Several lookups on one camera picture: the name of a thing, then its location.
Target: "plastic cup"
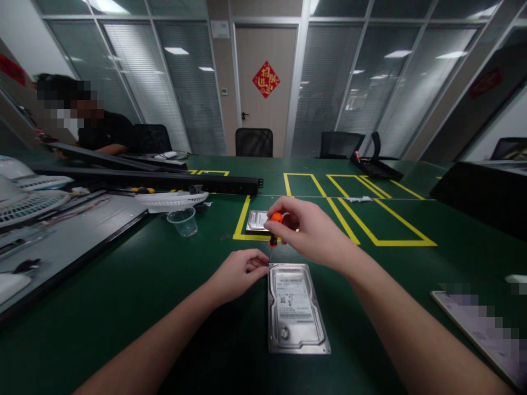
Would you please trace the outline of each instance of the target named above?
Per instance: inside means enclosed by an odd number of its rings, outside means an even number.
[[[166,220],[173,224],[178,233],[183,237],[190,237],[198,232],[196,222],[196,209],[194,207],[185,208],[184,210],[173,211],[166,216]]]

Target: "red decoration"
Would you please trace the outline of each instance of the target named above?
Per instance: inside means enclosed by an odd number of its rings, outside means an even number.
[[[501,84],[502,81],[503,77],[500,74],[500,70],[495,68],[494,70],[489,71],[487,74],[474,81],[469,90],[470,97],[475,99],[485,92],[490,91],[495,86]]]
[[[24,70],[15,62],[0,54],[0,69],[23,87],[26,86]]]
[[[254,76],[253,82],[263,97],[267,99],[280,83],[280,78],[278,78],[269,62],[266,61],[260,71]]]

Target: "hand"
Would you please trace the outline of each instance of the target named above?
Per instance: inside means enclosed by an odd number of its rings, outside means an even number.
[[[360,249],[314,203],[282,196],[267,215],[279,212],[283,223],[267,221],[263,226],[312,262],[343,272],[350,252]]]
[[[55,153],[57,157],[61,159],[69,160],[69,158],[66,155],[64,155],[62,151],[59,151],[58,149],[53,148],[53,152]]]
[[[205,285],[221,306],[243,295],[269,273],[268,263],[269,258],[258,249],[231,252]]]

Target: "black shirt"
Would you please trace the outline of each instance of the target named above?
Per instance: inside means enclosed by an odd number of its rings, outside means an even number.
[[[79,145],[89,150],[98,150],[110,144],[121,144],[128,147],[128,152],[137,150],[133,125],[127,117],[110,111],[104,111],[104,118],[97,120],[97,127],[79,128]]]

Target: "green table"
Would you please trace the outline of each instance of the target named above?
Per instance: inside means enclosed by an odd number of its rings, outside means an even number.
[[[49,156],[27,159],[49,161]],[[266,210],[288,192],[318,203],[474,352],[430,298],[431,291],[441,289],[439,283],[478,294],[480,304],[496,306],[496,315],[508,318],[504,326],[527,328],[521,297],[511,295],[502,280],[525,273],[525,243],[430,199],[429,190],[447,166],[389,162],[407,174],[397,185],[360,177],[353,165],[339,160],[194,156],[188,164],[196,173],[261,177],[264,188],[252,199],[210,195],[212,206],[197,215],[199,231],[189,239],[179,237],[162,215],[133,227],[0,331],[1,393],[73,391],[202,284],[231,251],[260,248],[268,253],[267,242],[244,235],[244,211]],[[339,200],[347,195],[379,199],[364,204]],[[289,246],[278,246],[273,261],[306,262]],[[404,393],[348,283],[325,267],[310,264],[310,269],[331,355],[268,353],[266,280],[261,280],[205,322],[161,393]]]

